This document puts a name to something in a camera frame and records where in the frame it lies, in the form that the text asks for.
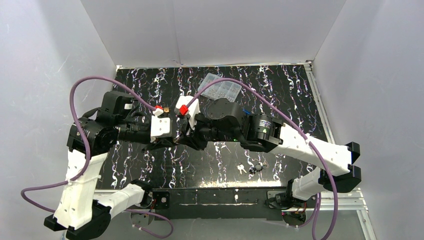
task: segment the white wall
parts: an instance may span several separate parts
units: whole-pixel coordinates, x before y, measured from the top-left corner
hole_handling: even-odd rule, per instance
[[[314,61],[339,144],[361,144],[378,239],[423,237],[424,2],[347,0]]]
[[[312,60],[346,0],[82,0],[116,65]]]
[[[79,0],[0,1],[0,239],[58,240],[43,226],[50,213],[20,191],[65,179],[72,84],[114,77],[115,66]],[[110,84],[80,85],[79,114],[98,106]],[[62,188],[28,193],[56,208]]]

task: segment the purple cable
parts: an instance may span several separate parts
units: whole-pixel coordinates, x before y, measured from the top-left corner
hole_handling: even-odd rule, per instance
[[[317,211],[320,210],[320,207],[321,207],[321,193],[318,192],[318,194],[316,195],[315,207],[313,208],[313,212],[310,215],[310,218],[306,220],[302,225],[299,225],[298,227],[302,228],[308,225],[308,223],[315,217],[315,214],[317,214]]]
[[[295,122],[293,122],[288,116],[286,116],[283,112],[281,112],[280,110],[278,110],[275,106],[273,106],[271,103],[269,103],[263,96],[259,95],[256,91],[254,91],[253,89],[251,89],[249,86],[247,86],[246,84],[244,84],[243,82],[236,80],[236,79],[232,79],[232,78],[219,78],[216,79],[210,83],[208,83],[204,88],[202,88],[200,91],[198,91],[196,93],[196,95],[194,95],[193,99],[191,99],[190,102],[188,102],[188,104],[186,105],[187,108],[190,107],[190,105],[200,97],[200,95],[206,90],[208,89],[210,86],[220,83],[220,82],[233,82],[236,83],[240,86],[242,86],[243,88],[245,88],[246,90],[249,90],[253,95],[255,95],[259,100],[261,100],[263,103],[266,103],[272,110],[274,110],[275,112],[277,112],[279,115],[281,115],[288,123],[290,123],[290,125],[296,129],[299,134],[302,136],[303,139],[307,140],[308,137],[306,136],[306,134],[304,134],[304,132],[301,130],[301,128],[296,125]],[[316,155],[318,156],[319,160],[322,163],[322,166],[324,167],[325,171],[328,174],[328,178],[330,180],[331,183],[331,187],[332,187],[332,191],[334,194],[334,212],[332,215],[332,219],[331,219],[331,224],[330,227],[327,230],[327,233],[324,235],[324,237],[321,240],[326,240],[330,234],[332,233],[334,226],[336,225],[336,220],[337,220],[337,213],[339,211],[339,199],[337,196],[337,188],[336,188],[336,183],[334,182],[334,178],[333,175],[330,172],[329,166],[327,165],[327,163],[324,161],[323,156],[321,155],[321,153],[318,151],[318,149],[315,147],[315,145],[310,141],[309,142],[309,146],[310,148],[316,153]],[[315,225],[317,223],[316,219],[318,218],[318,214],[320,212],[320,208],[316,209],[316,213],[315,213],[315,218],[313,221],[313,226],[312,226],[312,238],[313,240],[317,240],[315,238]]]
[[[156,237],[156,238],[158,238],[158,239],[165,239],[165,238],[169,237],[169,236],[170,236],[170,235],[174,232],[174,225],[173,225],[173,223],[171,222],[171,220],[169,220],[168,218],[166,218],[166,217],[164,217],[164,216],[162,216],[162,215],[159,215],[159,214],[156,214],[156,213],[153,213],[153,212],[149,212],[149,211],[140,211],[140,210],[136,210],[136,209],[127,209],[127,210],[125,210],[125,211],[126,211],[126,212],[130,212],[130,213],[136,213],[136,214],[147,214],[147,215],[152,215],[152,216],[158,217],[158,218],[160,218],[160,219],[163,219],[163,220],[165,220],[165,221],[167,221],[167,222],[169,223],[169,225],[171,226],[171,231],[170,231],[168,234],[166,234],[166,235],[158,235],[158,234],[156,234],[156,233],[154,233],[154,232],[150,231],[149,229],[146,229],[146,228],[144,228],[144,227],[142,227],[142,226],[140,226],[140,225],[134,224],[134,226],[136,226],[138,229],[139,229],[139,228],[141,228],[141,230],[143,230],[143,231],[145,231],[145,232],[149,233],[149,234],[150,234],[150,235],[152,235],[153,237]]]
[[[131,95],[133,95],[135,97],[135,99],[137,99],[141,104],[145,105],[148,109],[150,109],[152,111],[156,110],[155,107],[153,107],[150,104],[148,104],[147,102],[145,102],[139,95],[137,95],[137,93],[135,93],[133,90],[131,90],[129,87],[125,86],[124,84],[118,82],[117,80],[107,78],[107,77],[104,77],[104,76],[87,76],[87,77],[81,78],[80,80],[76,81],[76,83],[72,86],[72,88],[70,90],[69,105],[70,105],[70,112],[72,114],[73,121],[75,122],[76,128],[78,129],[78,132],[81,135],[82,141],[84,142],[86,154],[85,154],[84,167],[81,169],[81,171],[76,176],[74,176],[73,178],[70,179],[71,181],[77,180],[79,177],[81,177],[84,174],[84,172],[87,170],[87,168],[89,166],[90,159],[91,159],[89,141],[88,141],[86,135],[84,134],[83,128],[81,127],[81,124],[78,121],[77,112],[75,111],[75,104],[74,104],[75,90],[77,89],[78,85],[80,85],[82,82],[85,82],[85,81],[88,81],[88,80],[95,80],[95,79],[108,81],[108,82],[111,82],[113,84],[118,85],[119,87],[123,88],[125,91],[127,91]],[[36,207],[38,207],[42,210],[54,213],[55,210],[48,208],[48,207],[45,207],[45,206],[31,200],[29,197],[27,197],[25,195],[25,193],[29,192],[29,191],[52,189],[52,188],[56,188],[56,187],[59,187],[59,186],[64,186],[66,184],[68,184],[68,181],[62,181],[62,182],[58,182],[58,183],[54,183],[54,184],[50,184],[50,185],[44,185],[44,186],[27,187],[27,188],[22,189],[22,191],[20,191],[20,195],[28,203],[30,203],[30,204],[32,204],[32,205],[34,205],[34,206],[36,206]]]

